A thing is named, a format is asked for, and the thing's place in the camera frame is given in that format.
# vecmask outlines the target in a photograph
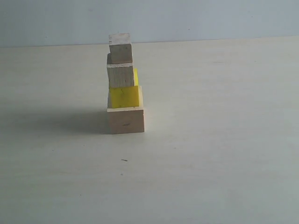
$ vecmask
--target stacked blocks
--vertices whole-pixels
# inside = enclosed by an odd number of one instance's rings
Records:
[[[142,88],[133,67],[130,34],[109,36],[107,112],[114,134],[144,132]]]

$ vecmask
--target yellow block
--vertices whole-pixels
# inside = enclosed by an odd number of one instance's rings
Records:
[[[139,85],[137,69],[134,69],[135,86],[109,88],[111,108],[139,106]]]

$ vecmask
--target white wall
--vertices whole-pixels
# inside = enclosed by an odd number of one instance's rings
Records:
[[[298,0],[0,0],[0,47],[299,35]]]

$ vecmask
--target block tower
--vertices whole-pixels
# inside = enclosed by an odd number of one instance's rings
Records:
[[[142,89],[133,66],[130,34],[109,35],[107,112],[113,134],[144,132]]]

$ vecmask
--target table surface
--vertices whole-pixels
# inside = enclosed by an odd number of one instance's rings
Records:
[[[133,44],[135,134],[108,51],[0,49],[0,223],[299,223],[299,37]]]

